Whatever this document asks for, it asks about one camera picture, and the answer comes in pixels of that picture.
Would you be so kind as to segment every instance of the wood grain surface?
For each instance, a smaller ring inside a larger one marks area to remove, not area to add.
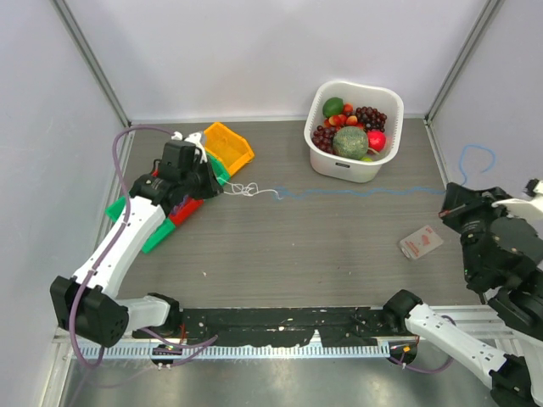
[[[208,124],[170,125],[183,134]],[[398,155],[367,184],[317,174],[303,138],[304,122],[229,123],[245,137],[255,159],[232,179],[260,188],[443,189],[422,120],[405,120]],[[136,134],[126,169],[132,182],[150,172],[167,137]],[[227,196],[206,202],[151,254],[140,254],[120,298],[157,292],[185,307],[288,307],[382,305],[398,290],[429,304],[476,304],[465,288],[458,235],[437,216],[443,196],[376,193],[368,198],[314,194],[276,200]],[[431,225],[445,243],[410,261],[403,237]]]

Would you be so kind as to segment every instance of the green plastic block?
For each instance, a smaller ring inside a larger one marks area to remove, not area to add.
[[[116,222],[119,219],[122,210],[125,208],[125,197],[120,197],[113,202],[106,210],[105,214],[113,221]]]
[[[230,180],[230,174],[228,174],[227,169],[224,168],[224,165],[221,164],[221,161],[216,159],[213,155],[208,153],[207,156],[211,158],[211,168],[213,169],[213,172],[215,173],[219,184],[226,184],[227,181]]]
[[[219,181],[219,184],[224,185],[230,180],[230,174],[228,174],[227,169],[221,162],[216,159],[213,155],[208,153],[208,157],[211,159],[211,168]],[[106,210],[105,214],[113,221],[116,222],[120,214],[122,214],[123,209],[125,208],[125,197],[120,197],[115,202],[113,202]],[[173,222],[166,218],[162,225],[160,225],[156,231],[147,239],[147,242],[142,247],[142,252],[149,253],[153,250],[160,242],[162,242],[170,233],[176,229],[176,226]]]
[[[154,233],[149,236],[149,239],[147,239],[147,242],[142,247],[142,252],[149,253],[151,250],[153,250],[160,242],[162,242],[166,237],[172,233],[176,229],[176,226],[173,224],[173,222],[170,220],[170,218],[166,218],[166,220],[158,227]]]

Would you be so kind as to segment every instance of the white string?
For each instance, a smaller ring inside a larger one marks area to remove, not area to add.
[[[232,184],[228,181],[227,184],[232,188],[232,191],[225,191],[224,193],[226,195],[243,195],[244,197],[253,197],[254,195],[258,195],[259,193],[271,192],[275,193],[277,199],[283,199],[283,197],[279,195],[279,192],[275,189],[260,190],[256,182],[250,182],[249,184],[247,184],[247,186],[245,186],[244,184]]]

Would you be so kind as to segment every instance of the blue cable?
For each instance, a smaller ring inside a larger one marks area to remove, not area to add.
[[[364,198],[369,197],[377,192],[385,192],[385,193],[390,193],[392,195],[409,195],[410,193],[414,193],[414,192],[428,192],[433,195],[443,195],[445,193],[445,191],[442,191],[439,189],[426,188],[426,187],[413,187],[405,191],[394,191],[392,189],[386,189],[386,188],[373,188],[367,192],[357,192],[357,191],[353,191],[352,189],[340,189],[340,190],[308,189],[299,194],[290,192],[285,187],[277,187],[276,189],[277,189],[277,192],[279,192],[279,195],[281,195],[281,197],[289,197],[289,198],[294,198],[294,199],[303,199],[306,196],[310,194],[314,194],[314,193],[320,193],[322,195],[350,194],[350,195],[355,195],[356,197],[364,197]]]
[[[468,151],[469,148],[477,148],[479,150],[486,151],[492,157],[492,162],[489,164],[488,167],[486,167],[484,170],[481,171],[481,174],[492,170],[492,168],[494,168],[495,161],[496,161],[495,153],[490,148],[481,146],[479,144],[467,144],[466,146],[464,146],[464,148],[462,149],[462,154],[460,154],[460,158],[458,160],[458,169],[460,170],[460,172],[462,173],[462,176],[464,178],[462,184],[460,184],[462,186],[467,184],[467,173],[464,170],[463,164],[464,164],[464,159],[466,158],[466,152]],[[350,195],[354,195],[356,197],[363,197],[363,198],[369,197],[369,196],[373,195],[374,193],[378,193],[378,192],[390,193],[392,195],[400,195],[400,196],[409,195],[409,194],[415,193],[415,192],[427,192],[427,193],[431,193],[432,195],[444,195],[445,194],[445,191],[443,191],[443,190],[433,189],[433,188],[426,188],[426,187],[413,187],[411,189],[406,189],[405,191],[395,191],[395,190],[386,189],[386,188],[373,188],[373,189],[370,189],[369,191],[366,191],[366,192],[357,192],[357,191],[353,191],[352,189],[340,189],[340,190],[307,189],[307,190],[305,190],[305,191],[303,191],[301,193],[293,193],[293,192],[290,192],[285,187],[277,187],[276,190],[277,190],[277,192],[279,192],[279,195],[282,198],[289,197],[289,198],[294,198],[294,199],[303,199],[303,198],[307,197],[308,195],[316,194],[316,193],[320,193],[322,195],[346,195],[346,194],[350,194]]]
[[[485,173],[486,171],[492,170],[492,168],[494,168],[494,165],[495,165],[495,153],[490,148],[483,147],[478,144],[465,145],[464,148],[462,149],[462,154],[460,154],[460,158],[458,160],[458,169],[460,170],[460,172],[462,173],[462,176],[464,177],[464,181],[462,182],[462,184],[460,184],[462,186],[467,184],[467,174],[466,174],[466,171],[464,170],[464,159],[466,158],[466,152],[468,151],[469,148],[477,148],[479,150],[486,151],[487,153],[490,153],[490,155],[492,156],[492,162],[489,164],[488,167],[486,167],[484,170],[481,171],[481,174]]]

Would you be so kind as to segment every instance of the card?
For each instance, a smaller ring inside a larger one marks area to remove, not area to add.
[[[402,253],[411,260],[420,259],[442,244],[443,239],[428,225],[400,240],[399,243]]]

